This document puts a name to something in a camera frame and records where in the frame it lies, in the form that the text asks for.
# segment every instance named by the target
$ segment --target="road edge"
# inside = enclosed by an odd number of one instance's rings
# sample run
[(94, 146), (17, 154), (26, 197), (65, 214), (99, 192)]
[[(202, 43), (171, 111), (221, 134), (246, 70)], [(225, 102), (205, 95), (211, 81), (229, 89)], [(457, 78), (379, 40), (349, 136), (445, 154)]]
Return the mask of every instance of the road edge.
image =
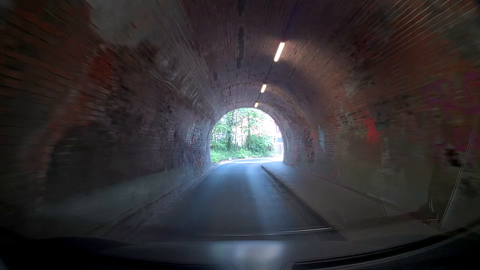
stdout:
[(280, 186), (282, 186), (283, 189), (285, 189), (290, 195), (292, 195), (295, 199), (298, 200), (298, 203), (300, 203), (303, 207), (305, 207), (312, 215), (314, 215), (317, 219), (324, 221), (327, 226), (334, 228), (337, 230), (336, 226), (332, 226), (324, 217), (320, 215), (319, 212), (317, 212), (312, 206), (310, 206), (304, 199), (300, 197), (294, 190), (294, 188), (290, 187), (281, 177), (276, 175), (274, 172), (272, 172), (270, 169), (267, 169), (263, 164), (260, 165), (260, 167), (271, 177), (277, 182)]

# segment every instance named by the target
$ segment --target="sunlight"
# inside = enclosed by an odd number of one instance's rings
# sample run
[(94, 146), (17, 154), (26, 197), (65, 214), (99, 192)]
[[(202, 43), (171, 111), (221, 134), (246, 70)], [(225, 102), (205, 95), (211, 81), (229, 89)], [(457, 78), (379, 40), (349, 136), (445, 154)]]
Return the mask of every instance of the sunlight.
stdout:
[(240, 108), (225, 114), (213, 127), (210, 156), (223, 160), (271, 158), (283, 160), (280, 128), (272, 117), (254, 108)]

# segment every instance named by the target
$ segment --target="red graffiti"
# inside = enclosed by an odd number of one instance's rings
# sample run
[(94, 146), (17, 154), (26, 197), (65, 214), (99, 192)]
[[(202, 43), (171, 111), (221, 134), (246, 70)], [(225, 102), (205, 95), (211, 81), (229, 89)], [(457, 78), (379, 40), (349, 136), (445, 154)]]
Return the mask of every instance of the red graffiti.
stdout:
[(362, 122), (368, 128), (367, 142), (371, 145), (378, 143), (378, 131), (375, 127), (375, 119), (367, 116), (367, 118), (362, 119)]

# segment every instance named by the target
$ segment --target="tree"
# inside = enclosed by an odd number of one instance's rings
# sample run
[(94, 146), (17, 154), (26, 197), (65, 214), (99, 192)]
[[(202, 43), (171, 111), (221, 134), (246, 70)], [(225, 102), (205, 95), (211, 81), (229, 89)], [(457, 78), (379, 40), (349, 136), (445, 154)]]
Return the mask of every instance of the tree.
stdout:
[(212, 161), (271, 155), (274, 147), (265, 128), (267, 121), (266, 113), (253, 108), (225, 114), (212, 130)]

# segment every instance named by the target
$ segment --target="curb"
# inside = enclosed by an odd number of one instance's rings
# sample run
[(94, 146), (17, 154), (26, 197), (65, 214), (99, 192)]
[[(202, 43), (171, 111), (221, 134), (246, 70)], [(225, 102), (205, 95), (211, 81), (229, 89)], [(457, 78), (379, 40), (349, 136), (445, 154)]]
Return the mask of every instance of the curb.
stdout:
[(306, 201), (304, 201), (295, 191), (293, 188), (291, 188), (287, 183), (285, 183), (284, 180), (282, 180), (280, 177), (278, 177), (275, 173), (273, 173), (271, 170), (267, 169), (264, 165), (260, 165), (262, 169), (270, 175), (275, 182), (277, 182), (283, 189), (285, 189), (290, 195), (292, 195), (300, 205), (305, 207), (311, 215), (313, 215), (316, 219), (324, 221), (325, 223), (328, 224), (328, 226), (332, 226), (325, 218), (323, 218), (319, 212), (315, 211), (313, 207), (311, 207)]

